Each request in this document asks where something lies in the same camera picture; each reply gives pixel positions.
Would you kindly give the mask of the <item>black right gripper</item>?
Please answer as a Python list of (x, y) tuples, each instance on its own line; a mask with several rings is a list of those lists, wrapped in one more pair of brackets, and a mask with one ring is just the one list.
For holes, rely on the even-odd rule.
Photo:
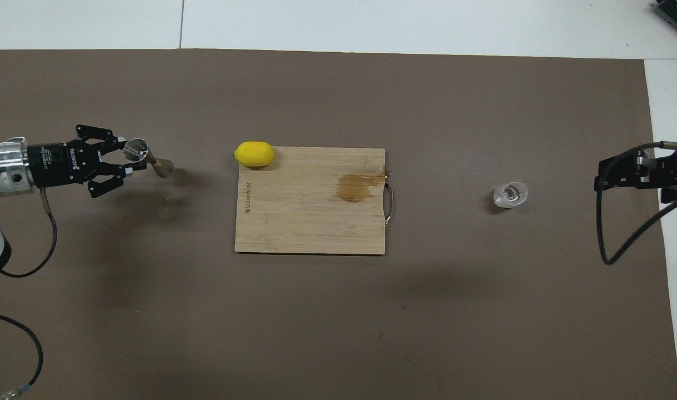
[[(647, 152), (627, 152), (605, 174), (610, 162), (617, 157), (610, 157), (598, 162), (597, 175), (594, 177), (594, 191), (599, 192), (600, 179), (604, 178), (602, 192), (615, 188), (632, 187), (645, 189), (643, 178), (647, 177), (647, 167), (642, 164), (647, 162)], [(651, 157), (648, 161), (648, 183), (655, 189), (660, 190), (661, 203), (673, 203), (677, 201), (677, 150), (668, 156)]]

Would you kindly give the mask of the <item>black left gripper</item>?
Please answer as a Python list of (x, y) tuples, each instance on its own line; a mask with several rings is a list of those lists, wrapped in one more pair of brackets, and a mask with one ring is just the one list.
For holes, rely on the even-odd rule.
[(120, 151), (127, 140), (107, 128), (78, 124), (77, 139), (27, 148), (28, 169), (36, 187), (84, 184), (92, 198), (122, 187), (125, 178), (145, 170), (144, 163), (100, 163), (102, 157)]

